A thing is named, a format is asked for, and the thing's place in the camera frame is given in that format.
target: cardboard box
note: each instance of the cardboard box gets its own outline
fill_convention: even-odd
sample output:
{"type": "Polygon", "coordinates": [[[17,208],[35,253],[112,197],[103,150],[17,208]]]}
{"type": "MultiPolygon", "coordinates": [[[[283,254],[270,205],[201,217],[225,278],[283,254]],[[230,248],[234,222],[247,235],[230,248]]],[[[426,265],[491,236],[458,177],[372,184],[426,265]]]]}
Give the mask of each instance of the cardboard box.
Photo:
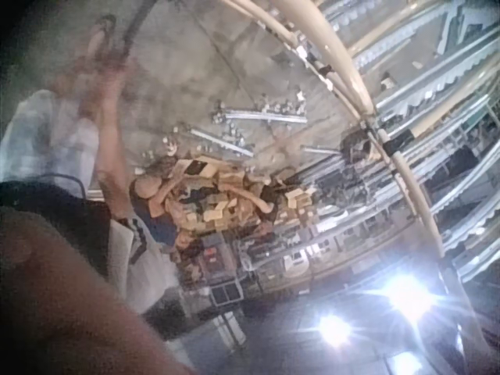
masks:
{"type": "Polygon", "coordinates": [[[222,218],[223,218],[223,213],[221,210],[207,209],[203,213],[203,220],[207,223],[209,221],[218,220],[222,218]]]}
{"type": "Polygon", "coordinates": [[[289,191],[288,193],[285,193],[285,197],[287,197],[289,200],[293,198],[297,198],[299,195],[304,194],[304,191],[301,188],[297,188],[295,190],[289,191]]]}
{"type": "Polygon", "coordinates": [[[231,184],[236,188],[243,187],[244,178],[245,178],[245,172],[243,170],[240,172],[219,173],[219,183],[231,184]]]}

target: metal pole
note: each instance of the metal pole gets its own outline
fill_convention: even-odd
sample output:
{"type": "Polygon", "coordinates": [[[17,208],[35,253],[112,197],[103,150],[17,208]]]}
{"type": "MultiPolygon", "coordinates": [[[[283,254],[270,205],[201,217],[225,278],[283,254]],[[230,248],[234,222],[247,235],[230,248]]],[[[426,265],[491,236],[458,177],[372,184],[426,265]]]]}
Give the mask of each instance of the metal pole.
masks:
{"type": "Polygon", "coordinates": [[[498,119],[497,114],[493,111],[493,108],[489,104],[486,104],[486,109],[487,112],[490,114],[491,118],[493,119],[493,122],[495,123],[497,128],[500,129],[500,120],[498,119]]]}
{"type": "Polygon", "coordinates": [[[314,3],[311,0],[271,0],[271,2],[320,50],[321,55],[338,73],[351,96],[355,98],[362,113],[373,115],[375,113],[373,102],[351,56],[314,3]]]}

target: bright light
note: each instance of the bright light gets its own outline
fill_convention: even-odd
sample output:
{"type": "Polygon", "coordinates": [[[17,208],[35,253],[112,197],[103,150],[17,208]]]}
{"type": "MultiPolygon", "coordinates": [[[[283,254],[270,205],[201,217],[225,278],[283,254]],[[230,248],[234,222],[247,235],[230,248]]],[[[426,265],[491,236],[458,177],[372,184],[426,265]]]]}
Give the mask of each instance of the bright light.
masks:
{"type": "Polygon", "coordinates": [[[392,305],[413,323],[429,311],[434,302],[427,289],[410,275],[392,279],[384,291],[392,305]]]}
{"type": "Polygon", "coordinates": [[[394,357],[395,375],[414,375],[422,369],[422,364],[410,352],[404,352],[394,357]]]}
{"type": "Polygon", "coordinates": [[[319,330],[324,340],[335,347],[347,342],[351,334],[351,327],[338,316],[321,318],[319,330]]]}
{"type": "Polygon", "coordinates": [[[299,45],[295,51],[297,51],[298,57],[304,60],[307,59],[307,51],[303,46],[299,45]]]}

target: ground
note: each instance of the ground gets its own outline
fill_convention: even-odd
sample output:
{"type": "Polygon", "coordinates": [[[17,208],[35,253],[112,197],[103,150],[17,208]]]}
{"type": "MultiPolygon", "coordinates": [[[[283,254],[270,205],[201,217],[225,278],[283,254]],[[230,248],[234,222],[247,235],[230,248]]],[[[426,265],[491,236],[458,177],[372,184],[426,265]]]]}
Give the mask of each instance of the ground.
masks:
{"type": "MultiPolygon", "coordinates": [[[[116,44],[135,14],[133,0],[73,0],[31,7],[11,39],[2,82],[2,129],[16,104],[50,80],[74,56],[93,22],[103,13],[118,19],[116,44]]],[[[214,148],[212,155],[236,159],[269,172],[299,167],[320,156],[301,145],[336,148],[350,119],[341,103],[272,35],[217,0],[159,0],[142,25],[132,49],[138,67],[123,95],[121,122],[127,156],[144,165],[142,156],[175,135],[182,152],[208,145],[186,134],[197,127],[222,135],[213,124],[217,100],[227,107],[253,109],[266,94],[271,102],[295,101],[300,85],[307,99],[306,126],[258,121],[237,123],[255,158],[237,158],[214,148]]]]}

